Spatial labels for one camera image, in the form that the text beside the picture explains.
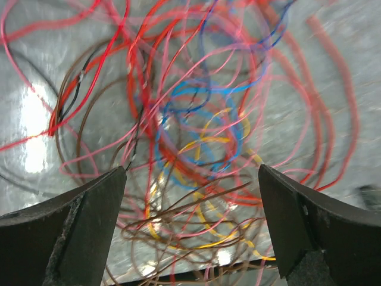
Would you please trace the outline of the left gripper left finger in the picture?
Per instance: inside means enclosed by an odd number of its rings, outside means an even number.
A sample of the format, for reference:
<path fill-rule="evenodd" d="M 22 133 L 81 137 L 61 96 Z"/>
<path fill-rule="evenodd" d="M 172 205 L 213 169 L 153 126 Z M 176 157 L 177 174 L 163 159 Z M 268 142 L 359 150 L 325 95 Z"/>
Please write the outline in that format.
<path fill-rule="evenodd" d="M 116 167 L 1 216 L 1 285 L 100 285 L 125 184 Z"/>

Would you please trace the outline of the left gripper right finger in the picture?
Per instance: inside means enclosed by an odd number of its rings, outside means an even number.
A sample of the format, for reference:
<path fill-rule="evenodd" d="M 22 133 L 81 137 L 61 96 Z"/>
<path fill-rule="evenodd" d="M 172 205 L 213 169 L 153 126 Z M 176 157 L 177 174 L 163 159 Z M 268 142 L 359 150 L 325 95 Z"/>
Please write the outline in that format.
<path fill-rule="evenodd" d="M 380 213 L 315 191 L 262 164 L 261 199 L 288 285 L 380 285 Z"/>

